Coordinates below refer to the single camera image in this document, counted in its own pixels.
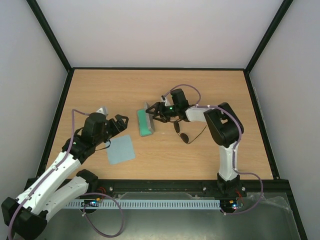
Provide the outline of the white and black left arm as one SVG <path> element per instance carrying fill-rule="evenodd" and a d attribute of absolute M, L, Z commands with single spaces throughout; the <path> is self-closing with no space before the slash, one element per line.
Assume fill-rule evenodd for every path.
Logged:
<path fill-rule="evenodd" d="M 81 170 L 67 184 L 65 179 L 77 170 L 96 147 L 128 127 L 129 118 L 117 114 L 107 119 L 100 111 L 88 114 L 84 126 L 71 128 L 66 141 L 51 166 L 16 198 L 7 197 L 1 204 L 4 223 L 8 226 L 7 239 L 17 233 L 24 240 L 36 239 L 51 218 L 72 200 L 82 196 L 108 198 L 104 191 L 96 191 L 98 177 L 89 170 Z"/>

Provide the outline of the grey felt glasses case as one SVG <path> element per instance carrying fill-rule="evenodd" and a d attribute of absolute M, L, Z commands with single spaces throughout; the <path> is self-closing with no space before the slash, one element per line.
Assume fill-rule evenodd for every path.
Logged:
<path fill-rule="evenodd" d="M 141 137 L 150 136 L 155 132 L 153 118 L 149 113 L 146 113 L 149 107 L 149 104 L 145 102 L 143 108 L 137 111 L 139 134 Z"/>

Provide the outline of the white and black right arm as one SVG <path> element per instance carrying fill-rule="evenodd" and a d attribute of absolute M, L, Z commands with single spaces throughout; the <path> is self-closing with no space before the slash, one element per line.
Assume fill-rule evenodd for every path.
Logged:
<path fill-rule="evenodd" d="M 244 127 L 226 102 L 217 106 L 189 104 L 181 88 L 170 92 L 173 104 L 163 95 L 161 101 L 147 106 L 145 112 L 152 120 L 162 123 L 173 121 L 175 132 L 186 144 L 192 141 L 180 130 L 180 121 L 203 122 L 209 129 L 212 139 L 219 146 L 220 165 L 217 173 L 217 188 L 224 197 L 235 196 L 242 190 L 240 174 L 237 172 L 238 144 Z"/>

